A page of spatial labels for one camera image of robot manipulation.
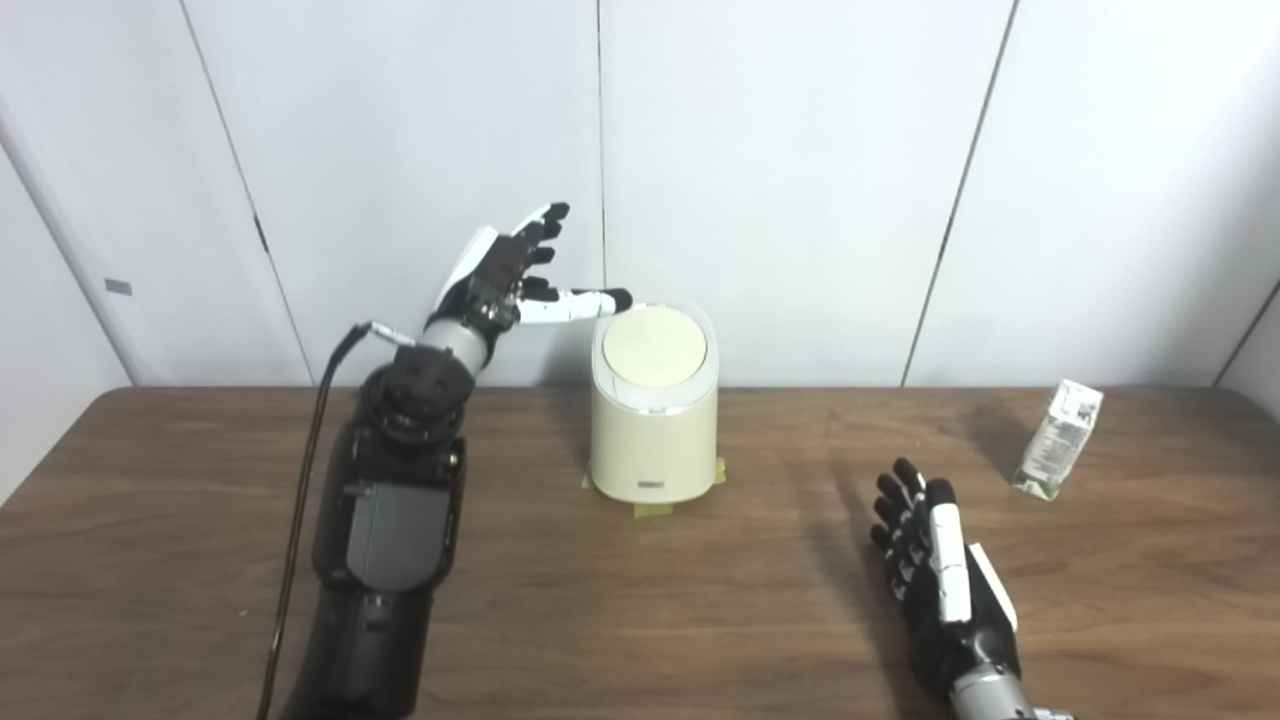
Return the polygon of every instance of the brown tabletop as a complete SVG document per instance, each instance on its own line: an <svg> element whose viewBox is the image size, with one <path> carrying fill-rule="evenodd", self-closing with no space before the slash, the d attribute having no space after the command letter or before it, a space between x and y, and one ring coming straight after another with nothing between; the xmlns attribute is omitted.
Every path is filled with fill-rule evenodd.
<svg viewBox="0 0 1280 720"><path fill-rule="evenodd" d="M724 391L728 482L635 520L580 487L585 393L480 391L417 717L945 717L865 539L899 455L956 484L1033 701L1280 717L1280 428L1224 391L1112 391L1044 503L1002 474L1047 397ZM86 411L0 509L4 717L252 717L311 404L127 389ZM291 659L306 566L298 587Z"/></svg>

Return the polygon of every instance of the small carton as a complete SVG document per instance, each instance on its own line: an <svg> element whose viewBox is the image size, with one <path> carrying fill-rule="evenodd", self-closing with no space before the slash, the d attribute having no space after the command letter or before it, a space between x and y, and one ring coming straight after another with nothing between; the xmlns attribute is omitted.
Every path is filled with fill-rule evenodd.
<svg viewBox="0 0 1280 720"><path fill-rule="evenodd" d="M1075 459L1093 433L1101 406L1100 391L1071 380L1060 382L1011 484L1041 500L1057 497Z"/></svg>

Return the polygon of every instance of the robotic arm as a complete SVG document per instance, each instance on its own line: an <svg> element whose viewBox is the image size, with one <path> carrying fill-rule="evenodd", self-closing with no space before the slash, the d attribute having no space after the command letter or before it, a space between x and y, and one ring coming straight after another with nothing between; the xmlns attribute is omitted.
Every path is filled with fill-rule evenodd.
<svg viewBox="0 0 1280 720"><path fill-rule="evenodd" d="M458 437L476 377L498 338L520 323L563 323L621 313L623 290L559 291L526 273L549 263L543 245L561 232L568 205L534 213L511 234L481 229L449 274L422 333L357 325L321 383L366 332L396 342L390 364L360 388L356 411L334 442L316 520L311 564L320 597L306 656L282 720L399 719L413 711L435 588L457 544L466 479ZM303 462L300 498L314 452ZM294 512L276 632L259 719L270 708L283 609L301 528Z"/></svg>
<svg viewBox="0 0 1280 720"><path fill-rule="evenodd" d="M872 542L910 635L911 670L960 720L1074 720L1023 693L1018 615L982 546L965 546L955 489L908 460L876 487Z"/></svg>

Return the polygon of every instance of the white cylindrical container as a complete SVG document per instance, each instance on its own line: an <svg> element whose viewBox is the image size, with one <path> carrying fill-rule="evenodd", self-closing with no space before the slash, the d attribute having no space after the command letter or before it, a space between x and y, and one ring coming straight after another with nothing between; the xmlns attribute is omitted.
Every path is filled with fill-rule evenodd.
<svg viewBox="0 0 1280 720"><path fill-rule="evenodd" d="M591 375L590 474L600 492L667 505L710 489L719 354L707 315L669 301L602 320Z"/></svg>

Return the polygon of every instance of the white wall panel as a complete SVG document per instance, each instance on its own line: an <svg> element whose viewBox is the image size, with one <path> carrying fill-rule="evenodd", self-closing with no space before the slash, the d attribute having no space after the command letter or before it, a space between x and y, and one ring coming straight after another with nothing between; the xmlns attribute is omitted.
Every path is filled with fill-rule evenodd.
<svg viewBox="0 0 1280 720"><path fill-rule="evenodd" d="M1280 302L1271 302L1221 384L1252 397L1280 420Z"/></svg>
<svg viewBox="0 0 1280 720"><path fill-rule="evenodd" d="M573 210L547 273L602 282L595 5L188 0L319 377L353 323L416 331L485 224ZM585 378L590 327L518 328L492 384ZM352 354L356 383L390 357Z"/></svg>
<svg viewBox="0 0 1280 720"><path fill-rule="evenodd" d="M182 5L0 0L0 18L14 163L134 377L310 382Z"/></svg>
<svg viewBox="0 0 1280 720"><path fill-rule="evenodd" d="M1023 3L909 384L1212 383L1276 197L1280 4Z"/></svg>
<svg viewBox="0 0 1280 720"><path fill-rule="evenodd" d="M0 502L128 378L0 149Z"/></svg>
<svg viewBox="0 0 1280 720"><path fill-rule="evenodd" d="M732 386L896 386L1009 3L600 6L607 272Z"/></svg>

